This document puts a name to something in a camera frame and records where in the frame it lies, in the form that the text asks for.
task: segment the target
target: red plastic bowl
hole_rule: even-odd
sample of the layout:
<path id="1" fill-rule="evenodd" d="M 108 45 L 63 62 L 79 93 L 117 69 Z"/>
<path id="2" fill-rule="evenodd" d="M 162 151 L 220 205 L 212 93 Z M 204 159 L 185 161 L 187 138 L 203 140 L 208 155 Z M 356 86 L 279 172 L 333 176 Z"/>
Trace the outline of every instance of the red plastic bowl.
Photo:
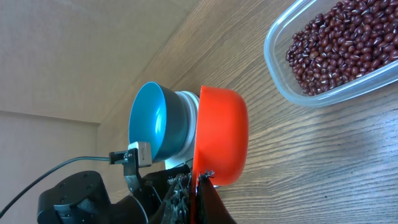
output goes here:
<path id="1" fill-rule="evenodd" d="M 213 185 L 229 185 L 242 174 L 249 141 L 248 110 L 233 90 L 201 86 L 193 157 L 193 183 L 215 172 Z"/>

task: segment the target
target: wood grain surface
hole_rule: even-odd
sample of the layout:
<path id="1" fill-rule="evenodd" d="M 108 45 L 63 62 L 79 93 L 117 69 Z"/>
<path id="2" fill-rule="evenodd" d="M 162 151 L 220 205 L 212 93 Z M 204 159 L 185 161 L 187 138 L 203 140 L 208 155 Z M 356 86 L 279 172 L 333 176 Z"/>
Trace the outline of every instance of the wood grain surface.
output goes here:
<path id="1" fill-rule="evenodd" d="M 262 51 L 292 3 L 200 1 L 103 121 L 98 153 L 126 134 L 145 82 L 230 88 L 248 107 L 249 150 L 241 178 L 218 192 L 238 223 L 398 222 L 398 83 L 324 108 L 288 102 Z"/>

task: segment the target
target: black wire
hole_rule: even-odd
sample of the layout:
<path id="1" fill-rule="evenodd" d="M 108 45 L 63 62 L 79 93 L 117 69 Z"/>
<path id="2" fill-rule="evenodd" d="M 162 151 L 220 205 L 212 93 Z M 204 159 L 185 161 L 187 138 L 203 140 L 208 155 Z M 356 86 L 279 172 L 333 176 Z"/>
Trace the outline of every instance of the black wire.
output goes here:
<path id="1" fill-rule="evenodd" d="M 39 183 L 42 179 L 44 179 L 46 176 L 50 175 L 52 172 L 56 171 L 57 169 L 71 163 L 71 162 L 75 162 L 75 161 L 80 161 L 80 160 L 94 160 L 94 161 L 109 161 L 108 157 L 95 157 L 95 156 L 81 156 L 81 157 L 76 157 L 73 159 L 70 159 L 68 161 L 65 161 L 61 164 L 59 164 L 58 166 L 54 167 L 53 169 L 50 169 L 49 171 L 47 171 L 45 174 L 43 174 L 41 177 L 39 177 L 38 179 L 36 179 L 35 181 L 33 181 L 33 183 L 29 184 L 29 186 L 27 186 L 23 191 L 21 191 L 16 197 L 14 197 L 14 199 L 12 199 L 8 205 L 6 205 L 4 207 L 3 210 L 1 210 L 0 213 L 0 218 L 5 214 L 5 212 L 16 202 L 18 201 L 18 199 L 20 197 L 22 197 L 29 189 L 31 189 L 34 185 L 36 185 L 37 183 Z"/>

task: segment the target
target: blue bowl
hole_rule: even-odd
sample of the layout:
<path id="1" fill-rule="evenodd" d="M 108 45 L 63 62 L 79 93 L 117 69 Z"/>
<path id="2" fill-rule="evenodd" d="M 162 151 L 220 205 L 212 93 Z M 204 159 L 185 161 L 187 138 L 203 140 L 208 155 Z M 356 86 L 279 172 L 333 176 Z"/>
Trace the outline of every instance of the blue bowl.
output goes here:
<path id="1" fill-rule="evenodd" d="M 129 143 L 150 142 L 153 162 L 164 161 L 183 147 L 188 132 L 187 112 L 176 93 L 146 83 L 132 104 Z"/>

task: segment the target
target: pile of beans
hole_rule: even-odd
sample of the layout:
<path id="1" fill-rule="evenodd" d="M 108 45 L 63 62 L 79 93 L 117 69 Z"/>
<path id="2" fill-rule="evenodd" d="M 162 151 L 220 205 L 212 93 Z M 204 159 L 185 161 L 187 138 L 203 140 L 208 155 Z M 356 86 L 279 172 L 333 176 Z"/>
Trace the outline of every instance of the pile of beans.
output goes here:
<path id="1" fill-rule="evenodd" d="M 398 59 L 398 0 L 344 0 L 293 35 L 286 60 L 308 96 Z"/>

